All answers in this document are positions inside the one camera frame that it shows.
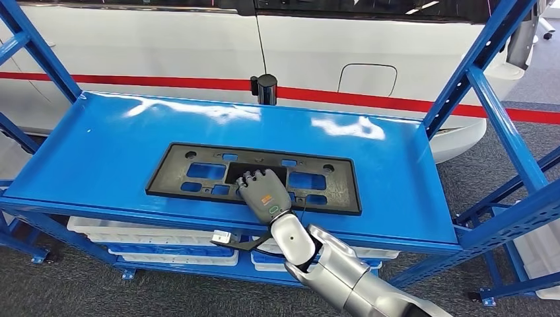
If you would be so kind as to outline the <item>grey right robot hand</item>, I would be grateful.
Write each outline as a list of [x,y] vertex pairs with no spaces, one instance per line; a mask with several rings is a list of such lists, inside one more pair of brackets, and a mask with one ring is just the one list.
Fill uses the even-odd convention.
[[246,171],[236,184],[241,198],[261,223],[271,225],[292,212],[291,197],[273,170]]

